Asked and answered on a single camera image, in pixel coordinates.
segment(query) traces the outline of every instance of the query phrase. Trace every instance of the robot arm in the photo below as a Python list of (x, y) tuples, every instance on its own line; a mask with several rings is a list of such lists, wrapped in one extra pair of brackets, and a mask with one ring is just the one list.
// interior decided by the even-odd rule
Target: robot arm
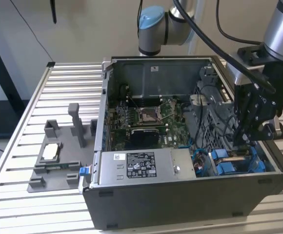
[[(180, 0), (186, 13), (193, 19), (195, 14), (193, 0)], [(141, 12), (139, 25), (139, 51), (142, 55), (154, 56), (161, 45), (182, 45), (191, 41), (193, 31), (172, 5), (168, 12), (161, 6), (150, 6)]]
[[(234, 145), (283, 138), (283, 126), (277, 120), (283, 112), (283, 0), (277, 4), (264, 42), (258, 46), (240, 48), (236, 59), (200, 30), (178, 0), (173, 2), (198, 36), (227, 60), (231, 75), (235, 78), (234, 112), (238, 123)], [(273, 121), (263, 126), (267, 120)]]

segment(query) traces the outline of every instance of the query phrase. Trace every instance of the aluminum extrusion table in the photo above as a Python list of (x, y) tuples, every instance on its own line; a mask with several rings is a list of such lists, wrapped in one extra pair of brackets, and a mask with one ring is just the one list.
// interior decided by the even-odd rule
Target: aluminum extrusion table
[[(77, 102), (83, 124), (89, 124), (98, 117), (101, 84), (99, 63), (56, 63), (46, 69), (0, 159), (0, 234), (283, 233), (283, 191), (266, 197), (248, 217), (105, 232), (95, 230), (77, 189), (28, 193), (46, 120), (72, 125), (67, 109)], [(283, 140), (276, 144), (283, 152)]]

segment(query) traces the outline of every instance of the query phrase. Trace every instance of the motherboard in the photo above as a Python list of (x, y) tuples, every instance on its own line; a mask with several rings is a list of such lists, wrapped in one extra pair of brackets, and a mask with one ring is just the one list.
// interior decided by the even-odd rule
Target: motherboard
[(134, 149), (190, 148), (183, 103), (175, 98), (160, 98), (157, 106), (142, 106), (133, 99), (119, 101), (109, 109), (111, 148)]

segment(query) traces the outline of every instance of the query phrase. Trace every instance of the blue latch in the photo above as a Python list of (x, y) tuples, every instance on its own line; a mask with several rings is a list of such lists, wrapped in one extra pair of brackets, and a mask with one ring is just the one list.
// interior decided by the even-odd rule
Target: blue latch
[(86, 176), (89, 174), (89, 168), (88, 167), (81, 167), (79, 175), (80, 176)]
[(236, 170), (231, 162), (221, 162), (216, 166), (219, 175), (234, 173)]

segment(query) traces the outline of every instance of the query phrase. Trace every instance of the barcode sticker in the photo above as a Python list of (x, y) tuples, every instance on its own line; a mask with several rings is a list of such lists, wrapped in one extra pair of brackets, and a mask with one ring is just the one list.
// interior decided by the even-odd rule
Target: barcode sticker
[(125, 154), (114, 154), (113, 160), (125, 160)]

